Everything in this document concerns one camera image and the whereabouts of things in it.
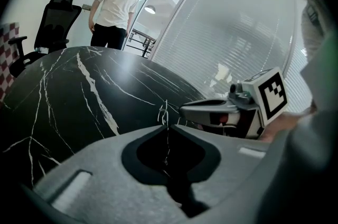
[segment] table surface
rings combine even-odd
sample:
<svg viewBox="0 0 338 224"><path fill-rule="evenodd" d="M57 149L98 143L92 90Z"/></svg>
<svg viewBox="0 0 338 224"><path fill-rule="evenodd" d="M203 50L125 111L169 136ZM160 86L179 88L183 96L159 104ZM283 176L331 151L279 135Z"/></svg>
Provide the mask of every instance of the table surface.
<svg viewBox="0 0 338 224"><path fill-rule="evenodd" d="M93 142L161 124L166 100L180 106L200 99L184 79L133 54L93 46L53 52L21 73L4 99L4 168L32 187ZM179 119L174 106L169 124Z"/></svg>

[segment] checkered pattern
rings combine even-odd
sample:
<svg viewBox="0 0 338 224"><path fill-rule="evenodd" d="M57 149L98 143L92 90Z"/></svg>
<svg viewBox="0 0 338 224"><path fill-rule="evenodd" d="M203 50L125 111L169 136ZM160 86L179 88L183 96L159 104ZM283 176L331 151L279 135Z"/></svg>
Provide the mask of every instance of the checkered pattern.
<svg viewBox="0 0 338 224"><path fill-rule="evenodd" d="M19 23L0 25L0 107L14 82L14 77L10 74L10 65L18 58L16 45L9 45L8 41L18 35Z"/></svg>

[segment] railing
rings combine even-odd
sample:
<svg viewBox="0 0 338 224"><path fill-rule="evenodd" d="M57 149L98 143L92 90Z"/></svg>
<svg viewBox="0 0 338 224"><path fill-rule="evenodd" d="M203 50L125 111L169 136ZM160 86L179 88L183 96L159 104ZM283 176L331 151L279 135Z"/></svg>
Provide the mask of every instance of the railing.
<svg viewBox="0 0 338 224"><path fill-rule="evenodd" d="M142 36L145 38L145 40L143 42L139 41L139 40L136 40L136 39L133 39L134 35L139 35L139 36ZM143 58L148 58L148 55L151 53L152 51L152 48L154 47L154 44L156 42L156 39L150 37L149 35L143 33L143 32L140 32L136 29L133 29L132 32L130 33L130 37L128 39L129 43L131 43L132 41L135 41L135 42L138 42L138 43L141 43L142 44L142 49L139 49L135 46L132 46L132 45L128 45L126 44L126 46L130 47L130 48L133 48L133 49L137 49L137 50L141 50L143 53L142 53L142 57Z"/></svg>

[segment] office chair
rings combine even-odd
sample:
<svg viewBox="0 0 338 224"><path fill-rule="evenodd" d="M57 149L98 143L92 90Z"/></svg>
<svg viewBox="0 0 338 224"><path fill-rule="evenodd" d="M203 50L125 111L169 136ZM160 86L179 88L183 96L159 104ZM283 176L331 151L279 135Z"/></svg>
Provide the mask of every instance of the office chair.
<svg viewBox="0 0 338 224"><path fill-rule="evenodd" d="M81 13L81 7L72 5L73 0L51 0L44 9L41 24L35 39L34 49L47 48L48 53L65 49L70 27ZM46 54L31 52L23 54L22 41L27 36L11 39L10 45L16 44L20 58L10 66L10 73L17 77L29 64Z"/></svg>

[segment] black pants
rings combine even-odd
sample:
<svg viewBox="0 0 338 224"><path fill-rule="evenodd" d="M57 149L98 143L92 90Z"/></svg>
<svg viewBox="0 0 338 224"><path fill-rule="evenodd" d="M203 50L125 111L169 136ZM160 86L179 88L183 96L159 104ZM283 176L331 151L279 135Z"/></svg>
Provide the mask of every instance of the black pants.
<svg viewBox="0 0 338 224"><path fill-rule="evenodd" d="M119 27L104 27L95 24L95 31L91 38L91 46L106 46L111 49L122 49L126 37L126 30Z"/></svg>

